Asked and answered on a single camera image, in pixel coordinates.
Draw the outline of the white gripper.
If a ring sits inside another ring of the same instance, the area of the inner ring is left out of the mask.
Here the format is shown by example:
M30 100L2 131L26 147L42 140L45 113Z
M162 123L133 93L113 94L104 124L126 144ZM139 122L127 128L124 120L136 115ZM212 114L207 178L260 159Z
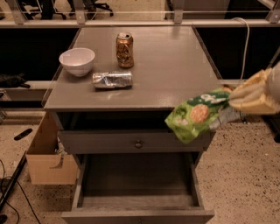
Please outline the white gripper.
M250 115L274 115L280 112L280 62L261 70L237 87L229 96L229 105Z

